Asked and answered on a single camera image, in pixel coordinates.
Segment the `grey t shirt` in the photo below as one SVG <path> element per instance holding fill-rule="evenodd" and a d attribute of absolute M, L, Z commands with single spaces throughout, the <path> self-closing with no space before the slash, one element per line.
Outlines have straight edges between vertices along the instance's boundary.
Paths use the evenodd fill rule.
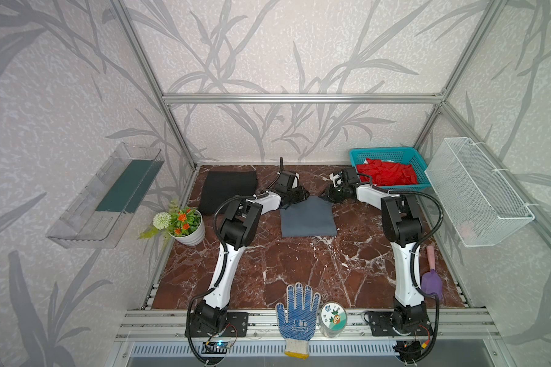
<path fill-rule="evenodd" d="M 320 197 L 310 196 L 301 203 L 280 209 L 279 212 L 284 238 L 336 236 L 338 233 L 332 204 Z"/>

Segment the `teal plastic basket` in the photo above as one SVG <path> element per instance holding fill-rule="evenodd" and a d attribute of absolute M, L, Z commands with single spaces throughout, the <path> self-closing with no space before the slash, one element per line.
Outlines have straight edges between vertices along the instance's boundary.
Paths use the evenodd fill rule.
<path fill-rule="evenodd" d="M 350 150 L 349 155 L 357 172 L 372 177 L 378 187 L 398 191 L 424 191 L 431 187 L 425 175 L 427 164 L 414 148 L 357 148 Z"/>

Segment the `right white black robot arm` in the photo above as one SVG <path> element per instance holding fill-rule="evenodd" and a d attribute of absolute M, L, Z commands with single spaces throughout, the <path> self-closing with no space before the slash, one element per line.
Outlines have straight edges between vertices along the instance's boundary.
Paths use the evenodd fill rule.
<path fill-rule="evenodd" d="M 442 204 L 433 196 L 420 191 L 384 189 L 370 180 L 363 182 L 363 174 L 355 167 L 345 168 L 330 175 L 331 183 L 321 195 L 331 203 L 355 199 L 381 211 L 382 228 L 393 249 L 396 267 L 393 323 L 396 329 L 418 326 L 426 316 L 426 298 L 439 295 L 424 292 L 419 285 L 419 248 L 433 236 L 444 220 Z M 418 197 L 431 200 L 439 211 L 436 225 L 425 234 Z"/>

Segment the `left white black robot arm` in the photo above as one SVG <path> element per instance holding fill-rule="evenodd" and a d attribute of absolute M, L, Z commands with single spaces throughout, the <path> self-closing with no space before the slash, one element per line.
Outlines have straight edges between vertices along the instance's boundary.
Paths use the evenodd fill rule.
<path fill-rule="evenodd" d="M 212 229 L 219 240 L 219 255 L 208 290 L 192 298 L 188 315 L 205 327 L 221 331 L 227 325 L 227 311 L 237 266 L 257 234 L 263 214 L 286 209 L 309 198 L 299 174 L 279 163 L 277 177 L 261 194 L 235 195 L 215 211 Z"/>

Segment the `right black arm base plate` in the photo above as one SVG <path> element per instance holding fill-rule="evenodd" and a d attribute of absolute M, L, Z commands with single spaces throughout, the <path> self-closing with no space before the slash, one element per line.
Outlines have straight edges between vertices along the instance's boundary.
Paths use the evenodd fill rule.
<path fill-rule="evenodd" d="M 429 339 L 434 335 L 432 322 L 426 313 L 406 315 L 398 310 L 368 310 L 364 313 L 364 320 L 372 336 L 426 336 Z"/>

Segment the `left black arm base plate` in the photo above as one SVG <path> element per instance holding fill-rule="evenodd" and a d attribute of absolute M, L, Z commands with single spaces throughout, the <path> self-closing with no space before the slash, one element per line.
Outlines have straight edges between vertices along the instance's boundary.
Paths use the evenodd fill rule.
<path fill-rule="evenodd" d="M 223 325 L 218 329 L 205 325 L 199 316 L 191 314 L 190 324 L 186 336 L 192 338 L 245 337 L 247 333 L 249 314 L 246 312 L 227 312 Z"/>

